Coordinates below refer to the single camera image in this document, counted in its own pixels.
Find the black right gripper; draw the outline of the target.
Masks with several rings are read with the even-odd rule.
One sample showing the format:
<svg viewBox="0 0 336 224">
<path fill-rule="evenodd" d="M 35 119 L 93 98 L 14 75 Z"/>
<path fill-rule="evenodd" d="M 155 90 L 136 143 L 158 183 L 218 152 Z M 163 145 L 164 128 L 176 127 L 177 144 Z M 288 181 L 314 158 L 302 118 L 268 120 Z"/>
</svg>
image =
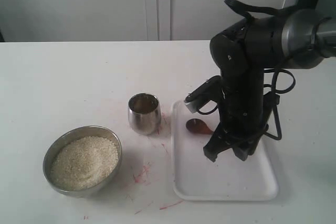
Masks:
<svg viewBox="0 0 336 224">
<path fill-rule="evenodd" d="M 246 71 L 238 76 L 217 77 L 220 124 L 203 147 L 204 155 L 215 162 L 218 154 L 233 147 L 241 161 L 252 156 L 265 129 L 263 122 L 264 73 Z"/>
</svg>

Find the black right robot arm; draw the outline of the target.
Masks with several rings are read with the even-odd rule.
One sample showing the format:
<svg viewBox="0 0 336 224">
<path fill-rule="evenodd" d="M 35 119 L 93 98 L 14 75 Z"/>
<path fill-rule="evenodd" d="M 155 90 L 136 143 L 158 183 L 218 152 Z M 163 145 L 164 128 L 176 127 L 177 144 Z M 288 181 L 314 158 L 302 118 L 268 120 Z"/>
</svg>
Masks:
<svg viewBox="0 0 336 224">
<path fill-rule="evenodd" d="M 312 9 L 291 13 L 281 10 L 266 18 L 244 18 L 211 39 L 210 52 L 220 69 L 186 99 L 192 112 L 209 101 L 216 103 L 219 124 L 203 152 L 211 161 L 233 150 L 242 161 L 253 155 L 268 120 L 274 117 L 276 135 L 282 138 L 279 96 L 293 85 L 277 89 L 281 73 L 311 69 L 335 56 L 335 19 Z"/>
</svg>

